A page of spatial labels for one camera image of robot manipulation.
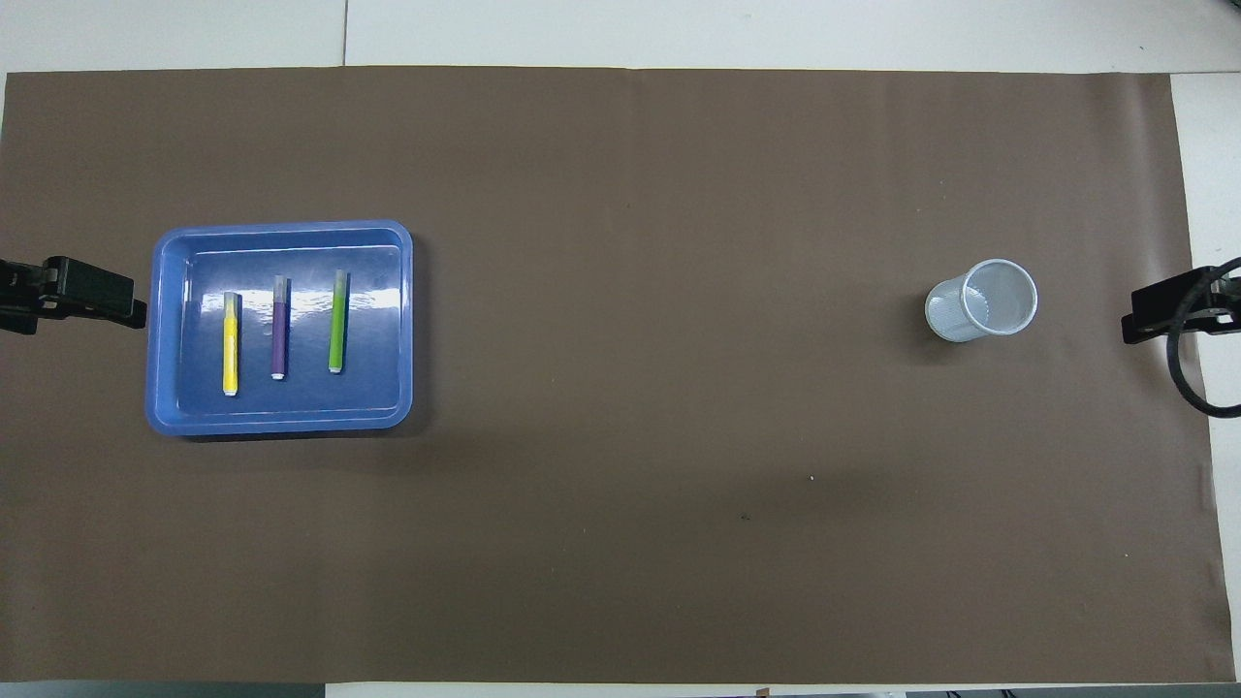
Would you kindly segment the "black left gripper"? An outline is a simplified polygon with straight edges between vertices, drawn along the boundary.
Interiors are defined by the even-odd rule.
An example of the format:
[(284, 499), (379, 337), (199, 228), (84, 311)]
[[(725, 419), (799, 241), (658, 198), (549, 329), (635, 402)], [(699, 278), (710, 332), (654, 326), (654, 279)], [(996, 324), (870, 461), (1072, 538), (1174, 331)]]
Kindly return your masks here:
[(128, 274), (65, 256), (45, 265), (1, 261), (1, 330), (35, 335), (40, 312), (48, 319), (107, 320), (130, 330), (146, 325), (146, 303)]

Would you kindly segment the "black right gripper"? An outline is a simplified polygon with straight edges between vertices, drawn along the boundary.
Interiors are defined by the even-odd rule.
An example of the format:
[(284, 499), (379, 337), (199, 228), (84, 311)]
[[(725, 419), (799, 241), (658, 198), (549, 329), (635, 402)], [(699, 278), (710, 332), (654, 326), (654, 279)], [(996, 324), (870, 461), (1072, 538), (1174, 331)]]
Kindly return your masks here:
[[(1122, 318), (1122, 340), (1133, 345), (1167, 335), (1178, 306), (1206, 272), (1183, 272), (1131, 292), (1131, 314)], [(1183, 328), (1185, 333), (1212, 335), (1240, 332), (1240, 279), (1219, 272), (1212, 296), (1193, 301)]]

